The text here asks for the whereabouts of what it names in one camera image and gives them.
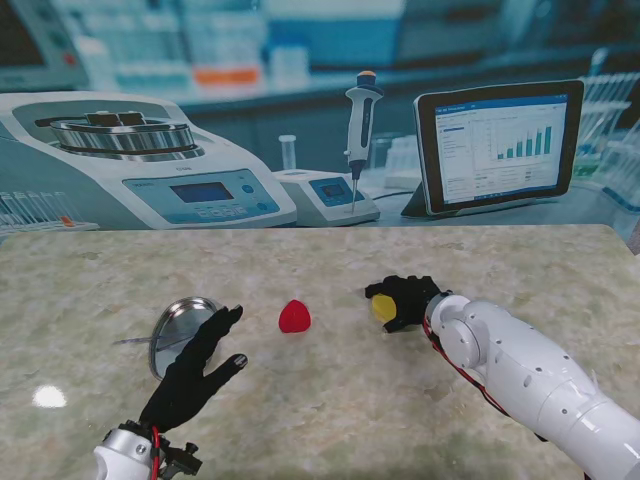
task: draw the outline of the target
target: red triangular object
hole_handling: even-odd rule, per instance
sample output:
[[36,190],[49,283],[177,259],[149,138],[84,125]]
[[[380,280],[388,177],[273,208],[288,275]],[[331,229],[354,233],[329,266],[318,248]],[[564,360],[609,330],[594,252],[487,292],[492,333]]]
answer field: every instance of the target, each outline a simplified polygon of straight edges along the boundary
[[291,300],[282,310],[278,325],[282,333],[305,332],[311,326],[311,314],[304,303]]

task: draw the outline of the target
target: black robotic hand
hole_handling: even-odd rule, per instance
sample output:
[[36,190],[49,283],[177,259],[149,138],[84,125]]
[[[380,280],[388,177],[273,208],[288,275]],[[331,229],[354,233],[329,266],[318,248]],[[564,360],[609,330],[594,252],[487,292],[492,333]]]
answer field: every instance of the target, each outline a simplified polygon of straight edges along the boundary
[[220,388],[247,365],[247,357],[236,354],[215,371],[203,376],[207,360],[218,342],[242,316],[242,307],[218,310],[169,365],[160,386],[140,415],[140,423],[157,427],[160,433],[191,420]]
[[388,333],[397,332],[408,325],[421,325],[429,301],[439,293],[441,291],[431,277],[418,278],[414,275],[409,278],[393,275],[364,290],[367,298],[386,295],[396,304],[396,317],[384,324]]

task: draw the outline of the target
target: test tube rack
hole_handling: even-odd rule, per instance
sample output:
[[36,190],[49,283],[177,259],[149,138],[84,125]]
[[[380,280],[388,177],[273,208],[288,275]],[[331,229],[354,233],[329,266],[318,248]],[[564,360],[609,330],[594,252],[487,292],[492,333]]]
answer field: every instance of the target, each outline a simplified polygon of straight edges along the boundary
[[14,233],[97,230],[85,222],[64,192],[0,192],[0,243]]
[[575,180],[586,180],[598,169],[620,116],[631,106],[628,97],[639,79],[640,72],[581,77],[585,90],[573,169]]

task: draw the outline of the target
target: white plastic casing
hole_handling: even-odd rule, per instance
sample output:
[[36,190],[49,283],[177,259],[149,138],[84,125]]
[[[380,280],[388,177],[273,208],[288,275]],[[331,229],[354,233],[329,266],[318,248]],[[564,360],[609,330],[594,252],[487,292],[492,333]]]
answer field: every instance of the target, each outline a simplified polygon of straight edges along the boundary
[[460,295],[434,298],[427,317],[449,359],[477,372],[514,420],[593,480],[640,480],[640,422],[557,344],[505,309]]

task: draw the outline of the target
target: metal disc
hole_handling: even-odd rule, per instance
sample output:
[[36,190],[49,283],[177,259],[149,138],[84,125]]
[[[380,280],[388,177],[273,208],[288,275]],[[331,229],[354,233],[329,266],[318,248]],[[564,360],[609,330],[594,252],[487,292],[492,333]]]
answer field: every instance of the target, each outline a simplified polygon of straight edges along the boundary
[[203,297],[187,297],[173,302],[160,316],[149,342],[149,367],[162,380],[200,325],[218,311],[216,304]]

